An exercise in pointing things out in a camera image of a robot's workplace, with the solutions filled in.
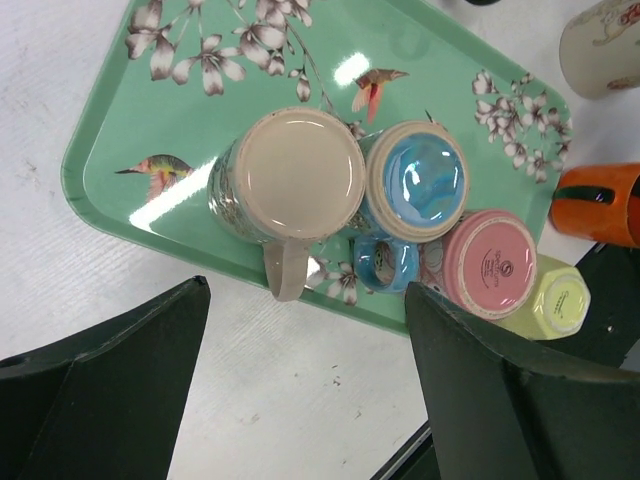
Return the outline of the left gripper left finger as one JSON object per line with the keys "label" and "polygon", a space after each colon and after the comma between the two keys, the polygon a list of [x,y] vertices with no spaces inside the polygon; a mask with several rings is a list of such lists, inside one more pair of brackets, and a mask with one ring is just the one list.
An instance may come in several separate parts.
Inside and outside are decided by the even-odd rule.
{"label": "left gripper left finger", "polygon": [[166,478],[210,299],[195,276],[2,360],[2,478]]}

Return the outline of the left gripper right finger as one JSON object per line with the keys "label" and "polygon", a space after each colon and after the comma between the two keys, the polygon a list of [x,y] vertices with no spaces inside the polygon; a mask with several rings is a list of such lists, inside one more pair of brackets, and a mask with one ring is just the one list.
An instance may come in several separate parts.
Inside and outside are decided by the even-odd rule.
{"label": "left gripper right finger", "polygon": [[639,376],[526,340],[413,283],[406,324],[444,479],[635,479]]}

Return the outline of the orange mug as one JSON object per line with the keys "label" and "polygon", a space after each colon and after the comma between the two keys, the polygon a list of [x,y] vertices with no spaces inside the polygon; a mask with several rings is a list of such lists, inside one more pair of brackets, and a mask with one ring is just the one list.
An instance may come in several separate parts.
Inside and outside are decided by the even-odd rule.
{"label": "orange mug", "polygon": [[588,165],[566,171],[553,194],[550,220],[565,235],[637,248],[639,165]]}

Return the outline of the blue glazed mug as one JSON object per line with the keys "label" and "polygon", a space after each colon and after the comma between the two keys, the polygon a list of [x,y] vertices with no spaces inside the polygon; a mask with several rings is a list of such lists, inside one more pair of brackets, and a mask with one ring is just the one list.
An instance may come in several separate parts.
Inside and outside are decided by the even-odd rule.
{"label": "blue glazed mug", "polygon": [[348,223],[366,288],[399,293],[417,277],[420,244],[447,233],[469,195],[468,162],[441,125],[409,120],[364,136],[365,196]]}

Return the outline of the beige patterned mug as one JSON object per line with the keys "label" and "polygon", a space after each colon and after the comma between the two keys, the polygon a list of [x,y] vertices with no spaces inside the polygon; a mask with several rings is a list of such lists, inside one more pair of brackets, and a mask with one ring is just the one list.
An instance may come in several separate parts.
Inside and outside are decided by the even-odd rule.
{"label": "beige patterned mug", "polygon": [[343,229],[364,198],[365,160],[348,127],[319,109],[273,111],[216,159],[208,204],[218,224],[261,246],[267,286],[298,299],[311,247]]}

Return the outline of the tall cream floral mug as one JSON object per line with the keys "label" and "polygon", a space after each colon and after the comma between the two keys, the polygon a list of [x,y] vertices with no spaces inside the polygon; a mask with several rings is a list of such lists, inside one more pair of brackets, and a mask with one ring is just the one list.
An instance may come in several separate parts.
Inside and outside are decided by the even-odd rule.
{"label": "tall cream floral mug", "polygon": [[639,1],[600,1],[571,19],[559,43],[571,89],[586,99],[639,87]]}

